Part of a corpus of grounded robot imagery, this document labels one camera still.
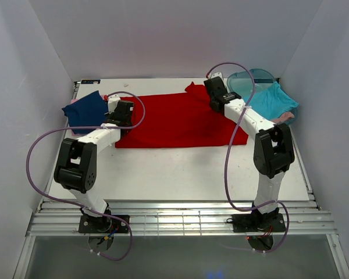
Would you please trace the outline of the red t shirt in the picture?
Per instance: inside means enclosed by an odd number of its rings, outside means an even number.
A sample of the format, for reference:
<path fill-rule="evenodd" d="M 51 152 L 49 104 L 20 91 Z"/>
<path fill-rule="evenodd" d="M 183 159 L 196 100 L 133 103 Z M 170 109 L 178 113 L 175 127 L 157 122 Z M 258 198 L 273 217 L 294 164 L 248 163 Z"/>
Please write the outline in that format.
<path fill-rule="evenodd" d="M 129 97 L 133 124 L 116 148 L 192 148 L 245 145 L 248 135 L 235 122 L 213 111 L 204 85 L 191 83 L 184 92 Z"/>

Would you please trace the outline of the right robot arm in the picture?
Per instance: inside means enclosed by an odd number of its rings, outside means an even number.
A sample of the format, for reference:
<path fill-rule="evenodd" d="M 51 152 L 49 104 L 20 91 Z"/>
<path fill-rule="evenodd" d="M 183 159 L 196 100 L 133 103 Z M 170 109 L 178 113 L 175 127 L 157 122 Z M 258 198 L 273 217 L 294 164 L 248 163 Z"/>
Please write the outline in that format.
<path fill-rule="evenodd" d="M 226 89 L 221 77 L 205 80 L 212 110 L 236 123 L 254 141 L 253 163 L 258 171 L 257 195 L 250 208 L 239 208 L 229 218 L 235 233 L 286 232 L 289 216 L 279 212 L 279 191 L 282 180 L 294 162 L 295 154 L 288 125 L 266 120 L 241 96 Z"/>

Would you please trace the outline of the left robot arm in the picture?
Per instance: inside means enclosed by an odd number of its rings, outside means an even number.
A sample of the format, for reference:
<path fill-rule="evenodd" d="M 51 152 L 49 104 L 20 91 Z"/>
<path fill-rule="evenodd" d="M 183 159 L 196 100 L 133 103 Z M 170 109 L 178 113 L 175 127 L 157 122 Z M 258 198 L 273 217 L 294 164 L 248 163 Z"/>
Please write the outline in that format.
<path fill-rule="evenodd" d="M 113 99 L 108 102 L 108 109 L 107 119 L 100 129 L 62 141 L 54 171 L 54 181 L 73 194 L 81 204 L 82 212 L 91 217 L 100 217 L 108 208 L 94 185 L 97 180 L 97 155 L 127 134 L 127 130 L 119 127 L 133 125 L 132 101 Z"/>

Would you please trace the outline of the teal plastic bin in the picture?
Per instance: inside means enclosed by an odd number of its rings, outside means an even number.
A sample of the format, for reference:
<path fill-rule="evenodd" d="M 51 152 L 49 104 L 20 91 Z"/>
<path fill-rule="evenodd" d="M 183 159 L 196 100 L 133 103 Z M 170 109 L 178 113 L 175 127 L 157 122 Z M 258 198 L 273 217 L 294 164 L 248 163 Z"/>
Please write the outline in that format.
<path fill-rule="evenodd" d="M 270 87 L 274 82 L 279 83 L 272 74 L 264 69 L 251 69 L 250 70 L 254 82 L 255 82 L 255 92 L 261 92 L 268 87 Z M 227 79 L 227 87 L 230 91 L 239 94 L 244 101 L 248 101 L 252 93 L 252 83 L 250 77 L 246 71 L 241 71 L 230 75 Z M 291 113 L 294 114 L 294 118 L 285 121 L 284 123 L 290 125 L 298 114 L 298 108 L 293 109 Z"/>

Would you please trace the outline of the navy blue folded t shirt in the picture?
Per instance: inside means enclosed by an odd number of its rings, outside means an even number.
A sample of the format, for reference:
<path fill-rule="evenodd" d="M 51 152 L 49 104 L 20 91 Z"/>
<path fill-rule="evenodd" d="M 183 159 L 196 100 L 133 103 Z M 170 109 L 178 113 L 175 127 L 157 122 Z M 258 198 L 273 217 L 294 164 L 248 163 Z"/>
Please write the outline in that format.
<path fill-rule="evenodd" d="M 62 108 L 70 127 L 99 127 L 105 121 L 108 107 L 99 91 Z"/>

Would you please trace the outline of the pink folded t shirt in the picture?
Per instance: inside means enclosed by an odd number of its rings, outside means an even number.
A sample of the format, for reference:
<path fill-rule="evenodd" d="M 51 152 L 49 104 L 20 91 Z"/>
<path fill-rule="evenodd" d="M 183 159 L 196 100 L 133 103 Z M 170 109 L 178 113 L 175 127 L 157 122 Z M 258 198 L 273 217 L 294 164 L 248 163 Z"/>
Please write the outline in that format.
<path fill-rule="evenodd" d="M 73 103 L 75 103 L 75 102 L 77 102 L 77 101 L 78 101 L 78 99 L 72 99 L 70 104 L 73 104 Z M 78 134 L 75 134 L 75 133 L 73 132 L 73 130 L 71 130 L 71 135 L 72 135 L 72 136 L 75 136 L 75 135 L 78 135 Z"/>

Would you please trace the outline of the turquoise t shirt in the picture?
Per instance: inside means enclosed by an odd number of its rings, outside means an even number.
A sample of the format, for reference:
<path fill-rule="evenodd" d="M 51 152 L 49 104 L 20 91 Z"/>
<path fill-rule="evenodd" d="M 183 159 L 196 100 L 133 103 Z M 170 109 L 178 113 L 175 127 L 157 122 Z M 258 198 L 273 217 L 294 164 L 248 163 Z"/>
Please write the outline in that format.
<path fill-rule="evenodd" d="M 265 119 L 272 120 L 298 108 L 299 103 L 290 98 L 279 83 L 274 82 L 267 89 L 255 92 L 248 105 Z"/>

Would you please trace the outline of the blue label sticker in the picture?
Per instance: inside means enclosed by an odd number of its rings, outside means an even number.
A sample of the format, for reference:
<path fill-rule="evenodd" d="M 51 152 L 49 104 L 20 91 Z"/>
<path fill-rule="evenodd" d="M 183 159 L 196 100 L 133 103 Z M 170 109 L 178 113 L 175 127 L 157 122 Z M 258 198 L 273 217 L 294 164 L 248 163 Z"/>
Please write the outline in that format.
<path fill-rule="evenodd" d="M 99 80 L 99 79 L 97 79 L 97 80 L 88 79 L 88 80 L 81 80 L 80 83 L 81 84 L 100 84 L 101 80 Z"/>

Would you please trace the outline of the salmon pink t shirt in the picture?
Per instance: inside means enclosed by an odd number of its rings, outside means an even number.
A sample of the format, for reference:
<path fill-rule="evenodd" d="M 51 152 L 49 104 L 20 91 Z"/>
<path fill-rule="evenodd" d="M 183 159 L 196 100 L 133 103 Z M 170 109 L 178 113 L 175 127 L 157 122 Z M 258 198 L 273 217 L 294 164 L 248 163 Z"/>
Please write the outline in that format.
<path fill-rule="evenodd" d="M 276 119 L 272 119 L 274 123 L 283 123 L 285 121 L 289 121 L 294 118 L 294 114 L 291 112 L 284 112 L 280 117 Z"/>

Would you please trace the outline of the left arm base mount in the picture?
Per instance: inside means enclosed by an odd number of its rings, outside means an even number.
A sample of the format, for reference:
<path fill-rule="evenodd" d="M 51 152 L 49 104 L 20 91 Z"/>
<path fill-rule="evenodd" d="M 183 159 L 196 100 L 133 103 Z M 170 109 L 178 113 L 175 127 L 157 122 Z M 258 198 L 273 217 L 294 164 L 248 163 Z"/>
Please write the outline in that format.
<path fill-rule="evenodd" d="M 82 215 L 78 232 L 82 234 L 109 234 L 112 232 L 125 234 L 129 232 L 127 225 L 119 220 L 107 217 Z"/>

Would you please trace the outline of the aluminium rail frame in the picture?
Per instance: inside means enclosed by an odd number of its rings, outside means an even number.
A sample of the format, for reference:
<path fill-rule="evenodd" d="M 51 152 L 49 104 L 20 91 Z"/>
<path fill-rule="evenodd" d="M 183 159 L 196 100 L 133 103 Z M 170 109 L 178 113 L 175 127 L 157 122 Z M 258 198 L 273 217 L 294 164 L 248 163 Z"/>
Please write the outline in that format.
<path fill-rule="evenodd" d="M 319 207 L 298 149 L 283 179 L 280 211 L 289 233 L 262 255 L 234 233 L 227 218 L 257 191 L 253 143 L 232 150 L 226 199 L 226 147 L 117 149 L 97 157 L 97 190 L 114 214 L 130 216 L 109 254 L 93 255 L 78 233 L 81 213 L 44 198 L 32 217 L 16 278 L 349 278 L 333 217 Z"/>

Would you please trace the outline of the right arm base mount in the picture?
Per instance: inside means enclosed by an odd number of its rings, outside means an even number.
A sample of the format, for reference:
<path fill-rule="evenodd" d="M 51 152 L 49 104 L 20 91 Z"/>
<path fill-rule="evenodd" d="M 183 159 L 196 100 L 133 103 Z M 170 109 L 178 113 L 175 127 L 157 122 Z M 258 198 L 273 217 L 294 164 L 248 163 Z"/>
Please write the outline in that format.
<path fill-rule="evenodd" d="M 226 220 L 231 224 L 234 233 L 283 233 L 286 230 L 286 224 L 282 214 L 268 219 L 258 219 L 251 214 L 233 214 Z"/>

